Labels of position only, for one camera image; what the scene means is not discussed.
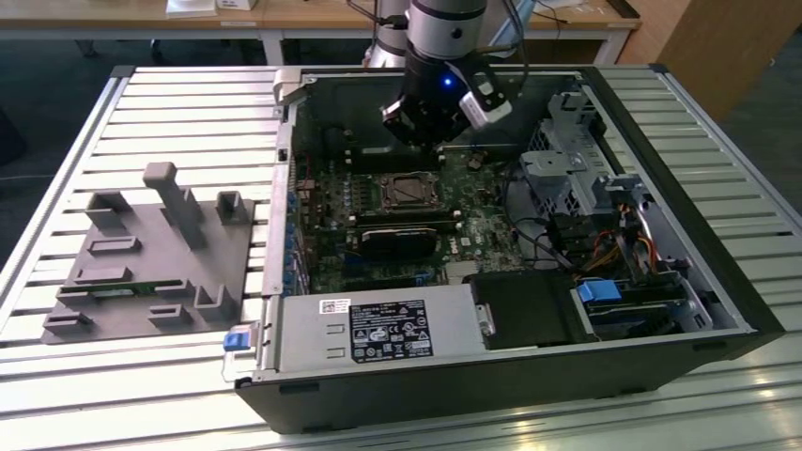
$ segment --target gray plastic holder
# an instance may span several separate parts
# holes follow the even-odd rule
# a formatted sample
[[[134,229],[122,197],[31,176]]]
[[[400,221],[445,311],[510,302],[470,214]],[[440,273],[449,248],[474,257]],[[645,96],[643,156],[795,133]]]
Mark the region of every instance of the gray plastic holder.
[[[228,330],[238,323],[254,202],[237,192],[196,202],[172,163],[142,180],[162,204],[94,193],[91,228],[45,318],[46,344]]]

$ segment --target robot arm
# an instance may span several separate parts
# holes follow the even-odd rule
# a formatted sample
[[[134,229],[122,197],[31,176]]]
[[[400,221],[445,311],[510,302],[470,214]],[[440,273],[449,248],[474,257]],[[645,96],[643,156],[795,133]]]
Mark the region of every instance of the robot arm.
[[[381,2],[380,13],[397,18],[398,3],[404,2]],[[404,58],[401,91],[381,111],[382,123],[406,145],[432,148],[512,110],[486,58],[476,49],[485,8],[485,0],[410,0],[402,54],[397,52],[397,21],[394,29],[380,29],[370,65],[390,65],[386,54]]]

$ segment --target circuit board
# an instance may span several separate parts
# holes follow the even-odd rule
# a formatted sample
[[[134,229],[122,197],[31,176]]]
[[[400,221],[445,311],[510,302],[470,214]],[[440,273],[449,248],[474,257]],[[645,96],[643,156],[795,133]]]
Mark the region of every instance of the circuit board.
[[[333,162],[308,170],[313,182],[298,187],[308,190],[300,198],[312,293],[445,285],[474,272],[522,267],[500,206],[502,168],[472,161],[469,150],[442,155],[440,171],[352,174]],[[370,218],[397,211],[448,211],[458,222],[436,234],[425,257],[366,261],[352,246],[362,233],[353,214]]]

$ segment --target floor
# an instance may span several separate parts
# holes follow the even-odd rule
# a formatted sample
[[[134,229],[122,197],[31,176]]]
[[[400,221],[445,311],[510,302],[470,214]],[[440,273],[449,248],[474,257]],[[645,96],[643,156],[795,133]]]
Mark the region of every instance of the floor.
[[[365,42],[304,42],[285,48],[289,62],[356,63]],[[0,46],[0,109],[27,151],[0,166],[0,266],[13,249],[50,177],[115,65],[150,66],[145,41],[98,41],[83,58],[69,41],[5,41]],[[257,42],[165,41],[173,66],[262,64]],[[345,61],[334,61],[332,55]],[[802,210],[802,33],[767,68],[751,94],[721,124],[773,186]]]

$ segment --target table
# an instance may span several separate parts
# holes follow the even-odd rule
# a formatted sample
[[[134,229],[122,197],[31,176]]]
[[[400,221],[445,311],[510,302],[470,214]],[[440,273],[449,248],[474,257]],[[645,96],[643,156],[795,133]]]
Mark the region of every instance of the table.
[[[639,19],[623,18],[607,0],[588,0],[576,8],[556,9],[560,24],[559,39],[589,39],[603,42],[595,64],[615,64],[631,30]],[[281,39],[369,39],[372,24],[346,5],[344,0],[270,0],[261,22],[261,41],[270,64],[282,64]],[[525,39],[555,39],[553,20],[532,15]]]
[[[166,0],[0,0],[0,39],[260,39],[268,3],[166,19]]]
[[[344,0],[258,0],[250,11],[221,9],[190,19],[166,19],[164,8],[165,0],[0,0],[0,39],[260,39],[268,63],[282,65],[282,39],[372,35],[372,24]],[[561,8],[557,18],[567,21],[560,39],[601,41],[595,62],[615,63],[640,21],[621,18],[607,0]],[[532,16],[525,38],[556,36],[553,21]]]
[[[174,162],[178,183],[193,187],[198,200],[238,190],[257,202],[241,319],[257,318],[280,121],[274,71],[138,68],[118,71],[106,83],[0,272],[3,449],[659,451],[797,445],[802,219],[673,78],[643,66],[601,73],[788,330],[759,351],[697,368],[652,393],[280,436],[220,377],[224,333],[39,345],[42,319],[90,225],[81,213],[90,192],[114,188],[130,203],[153,202],[138,171],[162,159]],[[607,138],[625,171],[636,170]]]

